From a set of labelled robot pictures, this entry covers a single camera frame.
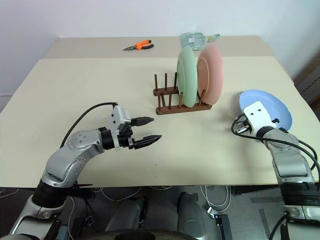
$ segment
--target table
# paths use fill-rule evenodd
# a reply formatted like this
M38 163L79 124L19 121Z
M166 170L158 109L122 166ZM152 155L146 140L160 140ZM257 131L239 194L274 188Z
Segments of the table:
M272 157L264 145L230 131L239 113L239 94L248 89L261 89L282 100L292 114L290 132L320 151L319 121L272 55L223 56L224 86L211 110L156 115L154 74L158 74L159 87L164 86L164 73L168 73L168 85L173 84L177 56L92 58L90 54L78 58L47 55L39 60L2 111L2 186L35 187L47 159L73 122L101 102L117 101L132 118L154 118L148 125L133 128L135 139L152 134L162 138L149 147L112 149L96 156L81 173L80 184L276 184ZM177 102L178 97L172 97L172 104ZM92 111L75 131L108 125L111 111L108 106Z

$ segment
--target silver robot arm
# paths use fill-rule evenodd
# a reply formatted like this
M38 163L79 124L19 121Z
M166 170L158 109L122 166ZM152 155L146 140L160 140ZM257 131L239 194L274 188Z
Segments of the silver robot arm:
M296 147L275 141L285 141L299 146L299 140L284 129L278 129L278 119L271 120L269 113L259 101L243 109L233 125L232 132L241 137L261 140L272 156L272 165L284 201L284 213L288 219L286 231L289 239L302 239L296 228L308 229L306 239L320 235L320 194L310 166ZM242 127L234 130L234 125Z
M35 193L29 197L20 216L10 231L11 235L24 234L46 238L57 223L66 197L87 162L105 150L121 147L139 149L151 145L161 135L151 135L141 140L132 138L131 127L152 122L150 117L131 119L127 110L113 107L110 128L77 131L69 136L65 145L48 159Z

